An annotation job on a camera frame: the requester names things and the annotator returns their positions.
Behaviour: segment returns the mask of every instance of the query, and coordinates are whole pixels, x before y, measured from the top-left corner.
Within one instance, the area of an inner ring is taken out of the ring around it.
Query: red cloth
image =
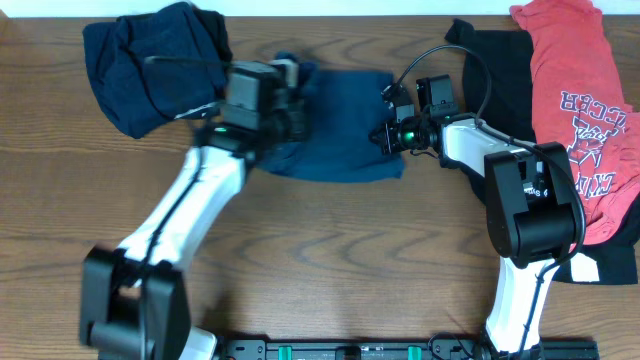
[[[602,12],[588,0],[535,0],[510,11],[533,39],[537,141],[567,148],[585,244],[604,242],[640,192],[640,113],[624,102]]]

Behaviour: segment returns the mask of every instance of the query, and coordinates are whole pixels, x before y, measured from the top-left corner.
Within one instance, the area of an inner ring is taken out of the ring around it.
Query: white tag
[[[583,253],[578,253],[571,259],[571,278],[576,282],[600,281],[598,263]]]

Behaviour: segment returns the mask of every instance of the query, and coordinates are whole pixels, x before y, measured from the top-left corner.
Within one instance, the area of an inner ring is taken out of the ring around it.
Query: navy blue fabric
[[[222,94],[226,84],[222,66],[144,64],[145,57],[156,55],[220,62],[208,29],[184,2],[150,16],[122,17],[84,29],[91,89],[120,131],[141,138]]]
[[[259,167],[276,175],[323,182],[402,177],[402,157],[382,155],[380,148],[369,141],[369,132],[393,117],[380,95],[392,83],[393,75],[316,71],[311,63],[300,64],[300,69],[302,95],[311,117],[311,138],[304,143],[280,145]]]

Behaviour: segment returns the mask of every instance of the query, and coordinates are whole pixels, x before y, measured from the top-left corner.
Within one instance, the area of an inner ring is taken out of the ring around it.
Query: wooden floor
[[[467,17],[514,29],[508,17]],[[0,24],[0,358],[88,359],[77,340],[80,263],[115,247],[172,183],[190,138],[184,124],[144,140],[100,112],[81,31],[96,19]],[[444,42],[449,17],[230,18],[237,59],[288,49],[345,69],[399,74]],[[640,107],[640,19],[605,29],[627,101]],[[416,76],[449,73],[439,53]],[[485,209],[462,173],[406,158],[402,180],[341,185],[254,171],[227,205],[188,275],[194,323],[272,338],[419,338],[478,332],[493,303],[498,256]],[[554,284],[546,337],[598,341],[605,359],[640,357],[640,288]]]

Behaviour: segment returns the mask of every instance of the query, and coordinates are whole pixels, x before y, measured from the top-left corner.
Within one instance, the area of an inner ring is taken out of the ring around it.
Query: black base
[[[494,359],[488,349],[473,340],[461,340],[475,360]],[[428,342],[267,342],[228,340],[220,351],[224,360],[464,360],[467,355],[457,340]],[[593,341],[543,341],[535,360],[599,360]]]

